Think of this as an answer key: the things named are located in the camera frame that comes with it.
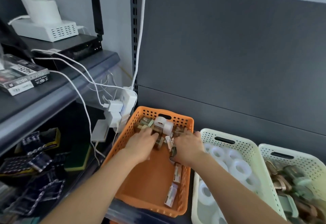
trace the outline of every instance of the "metal shelf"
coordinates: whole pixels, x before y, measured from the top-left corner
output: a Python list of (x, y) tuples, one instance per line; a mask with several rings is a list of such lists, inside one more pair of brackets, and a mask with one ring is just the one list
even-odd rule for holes
[[(80, 63), (96, 79), (119, 61), (117, 53), (101, 51)], [(81, 93), (88, 85), (74, 69), (67, 67), (62, 72)], [(55, 73), (50, 77), (49, 82), (16, 96), (0, 92), (0, 156), (78, 97), (66, 78)]]

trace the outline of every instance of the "human hand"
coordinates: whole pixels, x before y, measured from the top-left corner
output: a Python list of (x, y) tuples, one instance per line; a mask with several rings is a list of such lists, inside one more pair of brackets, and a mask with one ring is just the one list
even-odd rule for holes
[(186, 130), (181, 136), (174, 139), (174, 145), (177, 148), (177, 154), (173, 157), (173, 160), (185, 166), (192, 167), (193, 162), (198, 160), (199, 156), (205, 154), (199, 131), (193, 134), (191, 131)]
[(124, 150), (135, 159), (136, 164), (141, 163), (148, 158), (157, 138), (158, 133), (152, 135), (152, 129), (148, 127), (130, 137)]

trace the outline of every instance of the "forearm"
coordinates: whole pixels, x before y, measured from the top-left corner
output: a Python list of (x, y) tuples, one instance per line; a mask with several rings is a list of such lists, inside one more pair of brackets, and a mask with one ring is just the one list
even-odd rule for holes
[(228, 224), (287, 223), (256, 194), (226, 172), (209, 154), (201, 154), (191, 167), (210, 189)]
[(101, 223), (120, 185), (136, 165), (124, 149), (60, 203), (41, 224)]

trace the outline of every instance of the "white plastic basket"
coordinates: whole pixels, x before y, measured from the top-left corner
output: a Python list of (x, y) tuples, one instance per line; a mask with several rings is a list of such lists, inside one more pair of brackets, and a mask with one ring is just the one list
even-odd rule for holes
[(314, 193), (315, 197), (326, 201), (326, 166), (318, 158), (306, 153), (268, 144), (260, 144), (259, 150), (266, 160), (276, 160), (302, 169), (304, 174), (312, 180), (311, 185), (307, 187)]
[[(269, 206), (271, 206), (271, 208), (274, 209), (279, 215), (285, 218), (280, 201), (276, 197), (276, 191), (274, 187), (271, 187), (273, 183), (268, 174), (263, 157), (259, 152), (258, 146), (253, 141), (212, 129), (202, 129), (201, 135), (204, 143), (210, 143), (220, 147), (233, 148), (239, 151), (242, 154), (243, 159), (251, 166), (252, 171), (260, 179), (261, 188), (256, 192), (257, 195)], [(198, 185), (199, 175), (195, 173), (191, 220), (193, 224), (210, 224), (210, 222), (202, 223), (197, 214)]]

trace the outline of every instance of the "basket handle hole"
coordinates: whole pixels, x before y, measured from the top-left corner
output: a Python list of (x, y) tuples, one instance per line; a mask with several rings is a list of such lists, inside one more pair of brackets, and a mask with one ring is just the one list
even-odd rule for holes
[(286, 155), (286, 154), (282, 154), (282, 153), (278, 153), (278, 152), (271, 152), (271, 155), (276, 156), (276, 157), (281, 157), (284, 159), (289, 159), (289, 160), (294, 159), (294, 156)]
[(163, 118), (166, 118), (166, 119), (172, 119), (172, 117), (170, 115), (165, 115), (165, 114), (159, 114), (158, 115), (159, 117), (163, 117)]
[(223, 137), (215, 137), (214, 139), (217, 141), (220, 141), (220, 142), (227, 143), (227, 144), (235, 144), (235, 141), (232, 141), (232, 140), (229, 140), (229, 139), (226, 139)]

